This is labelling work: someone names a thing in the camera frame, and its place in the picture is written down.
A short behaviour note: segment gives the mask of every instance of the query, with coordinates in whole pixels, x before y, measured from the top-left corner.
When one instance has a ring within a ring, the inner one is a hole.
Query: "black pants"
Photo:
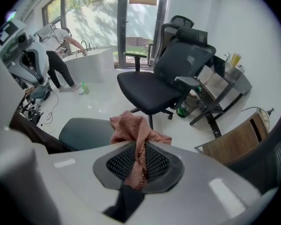
[[[48,74],[52,80],[52,82],[54,83],[54,85],[59,88],[60,87],[60,83],[57,79],[56,73],[55,71],[58,71],[63,78],[65,79],[65,81],[67,82],[67,84],[72,87],[75,83],[69,73],[69,70],[67,69],[67,65],[64,63],[64,61],[57,55],[56,52],[53,51],[47,51],[47,55],[49,58],[49,71]]]

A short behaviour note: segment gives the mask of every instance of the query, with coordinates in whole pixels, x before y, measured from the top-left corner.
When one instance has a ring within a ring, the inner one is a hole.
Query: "chair seat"
[[[118,75],[125,97],[146,115],[153,115],[174,105],[181,92],[160,81],[150,72],[125,72]]]

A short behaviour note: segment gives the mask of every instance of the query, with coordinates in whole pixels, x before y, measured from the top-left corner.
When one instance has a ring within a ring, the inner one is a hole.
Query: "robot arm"
[[[44,86],[49,61],[45,47],[25,30],[25,24],[13,19],[0,29],[0,58],[9,72],[25,83]]]

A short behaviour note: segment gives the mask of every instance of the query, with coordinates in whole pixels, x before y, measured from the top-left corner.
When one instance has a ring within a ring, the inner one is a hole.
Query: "gray seat cushion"
[[[109,145],[113,132],[108,120],[72,118],[62,128],[59,140],[74,151],[88,150]]]

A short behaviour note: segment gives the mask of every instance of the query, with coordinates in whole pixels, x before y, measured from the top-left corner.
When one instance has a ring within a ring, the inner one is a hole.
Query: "chair backrest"
[[[192,28],[195,24],[192,20],[188,19],[187,17],[179,15],[173,16],[169,23],[185,28]]]
[[[158,50],[158,52],[155,56],[155,64],[162,56],[165,48],[170,43],[170,41],[176,37],[176,32],[178,31],[178,29],[181,27],[192,28],[193,26],[194,22],[192,20],[179,15],[174,16],[169,23],[163,24],[160,31],[160,41],[158,44],[156,44],[156,49]]]
[[[205,31],[180,28],[155,64],[154,74],[179,88],[174,84],[177,76],[195,76],[214,56],[216,49],[207,44],[207,35]]]

